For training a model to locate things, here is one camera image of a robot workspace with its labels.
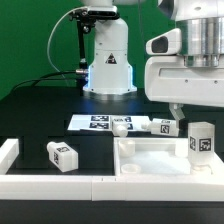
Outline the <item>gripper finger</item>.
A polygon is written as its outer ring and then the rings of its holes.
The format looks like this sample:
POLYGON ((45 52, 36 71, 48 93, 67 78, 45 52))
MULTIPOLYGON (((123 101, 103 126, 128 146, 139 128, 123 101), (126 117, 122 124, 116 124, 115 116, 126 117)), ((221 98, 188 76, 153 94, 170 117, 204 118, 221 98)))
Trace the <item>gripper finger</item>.
POLYGON ((182 108, 183 108, 183 105, 179 104, 179 103, 170 103, 169 104, 169 110, 175 120, 182 120, 185 118, 182 108))

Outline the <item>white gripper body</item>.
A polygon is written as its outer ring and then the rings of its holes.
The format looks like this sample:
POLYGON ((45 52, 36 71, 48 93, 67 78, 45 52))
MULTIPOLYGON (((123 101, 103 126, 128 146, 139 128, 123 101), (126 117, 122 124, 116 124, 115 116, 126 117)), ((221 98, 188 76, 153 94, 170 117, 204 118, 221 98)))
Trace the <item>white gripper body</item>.
POLYGON ((151 101, 224 107, 224 58, 215 68, 189 68, 180 56, 151 57, 144 88, 151 101))

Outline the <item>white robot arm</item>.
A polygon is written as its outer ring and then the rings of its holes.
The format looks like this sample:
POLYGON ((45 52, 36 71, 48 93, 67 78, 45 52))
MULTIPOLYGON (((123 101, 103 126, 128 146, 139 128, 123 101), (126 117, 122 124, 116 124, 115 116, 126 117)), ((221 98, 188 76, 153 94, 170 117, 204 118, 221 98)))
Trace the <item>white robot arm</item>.
MULTIPOLYGON (((94 60, 86 94, 102 99, 134 92, 127 60, 128 27, 115 20, 118 4, 137 0, 81 0, 86 19, 96 20, 94 60)), ((175 28, 146 43, 150 58, 145 94, 167 102, 173 116, 184 117, 184 104, 224 107, 224 0, 157 0, 175 28)))

